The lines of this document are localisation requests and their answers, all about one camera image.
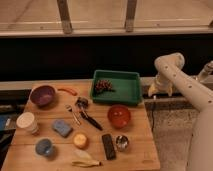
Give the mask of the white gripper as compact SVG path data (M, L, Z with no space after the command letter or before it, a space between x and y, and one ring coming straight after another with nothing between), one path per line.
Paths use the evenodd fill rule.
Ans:
M157 89L161 91L166 91L169 97L173 94L172 83L163 75L157 74L154 80L154 84L152 84L148 89L148 96L151 97L157 92Z

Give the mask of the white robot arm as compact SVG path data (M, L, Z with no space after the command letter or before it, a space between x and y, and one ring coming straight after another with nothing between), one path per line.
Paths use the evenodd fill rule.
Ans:
M172 95L172 87L199 111L193 127L186 171L213 171L213 90L182 71L185 58L181 53L157 57L158 71L148 89L148 96L161 91Z

